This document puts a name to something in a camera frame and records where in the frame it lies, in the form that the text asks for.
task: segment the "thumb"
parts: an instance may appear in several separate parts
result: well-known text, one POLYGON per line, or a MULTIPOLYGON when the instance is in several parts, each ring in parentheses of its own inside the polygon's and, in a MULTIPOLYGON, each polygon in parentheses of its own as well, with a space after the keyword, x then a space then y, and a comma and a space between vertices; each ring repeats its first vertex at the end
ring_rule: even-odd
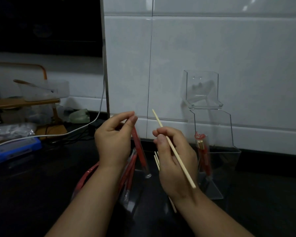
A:
POLYGON ((125 135, 131 135, 132 129, 134 128, 138 117, 133 115, 125 122, 120 132, 124 133, 125 135))
POLYGON ((159 134, 157 136, 157 148, 160 161, 160 168, 162 166, 168 166, 171 162, 173 163, 170 145, 168 143, 167 138, 162 134, 159 134))

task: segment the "forearm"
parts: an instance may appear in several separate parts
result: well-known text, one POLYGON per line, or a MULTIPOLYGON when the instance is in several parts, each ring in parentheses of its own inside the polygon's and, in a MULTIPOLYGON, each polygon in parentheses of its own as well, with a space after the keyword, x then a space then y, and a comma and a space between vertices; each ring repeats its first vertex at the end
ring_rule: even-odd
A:
POLYGON ((253 236, 199 189, 193 200, 180 200, 174 204, 198 237, 253 236))
POLYGON ((105 236, 121 172, 100 165, 46 236, 105 236))

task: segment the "blue package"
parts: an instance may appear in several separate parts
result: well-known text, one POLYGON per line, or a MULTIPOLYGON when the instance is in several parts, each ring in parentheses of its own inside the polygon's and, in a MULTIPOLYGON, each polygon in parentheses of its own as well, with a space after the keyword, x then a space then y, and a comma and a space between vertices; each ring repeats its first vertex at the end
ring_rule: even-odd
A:
POLYGON ((42 148, 41 141, 37 138, 29 138, 14 141, 0 146, 0 162, 29 153, 42 148))

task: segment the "person's left hand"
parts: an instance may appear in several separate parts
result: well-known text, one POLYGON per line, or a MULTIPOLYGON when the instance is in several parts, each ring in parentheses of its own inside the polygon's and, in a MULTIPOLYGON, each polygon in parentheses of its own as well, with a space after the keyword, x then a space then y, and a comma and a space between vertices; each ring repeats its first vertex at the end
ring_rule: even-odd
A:
POLYGON ((105 121, 95 132, 94 139, 100 155, 100 167, 122 170, 130 154, 130 138, 138 117, 134 111, 123 112, 105 121))

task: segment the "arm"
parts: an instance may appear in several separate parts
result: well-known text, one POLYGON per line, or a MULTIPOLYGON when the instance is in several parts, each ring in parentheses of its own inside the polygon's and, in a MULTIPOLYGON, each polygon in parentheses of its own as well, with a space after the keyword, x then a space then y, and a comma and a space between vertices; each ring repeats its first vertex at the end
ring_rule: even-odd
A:
POLYGON ((95 133, 100 165, 47 233, 53 236, 105 236, 117 198, 118 184, 130 153, 133 111, 108 119, 95 133), (120 131, 115 128, 128 119, 120 131))
POLYGON ((221 210, 206 197, 199 188, 192 189, 177 159, 172 157, 170 145, 165 137, 173 140, 191 178, 196 183, 197 157, 181 131, 171 127, 161 127, 153 131, 157 137, 160 161, 160 182, 177 209, 185 218, 196 236, 250 236, 244 227, 221 210))

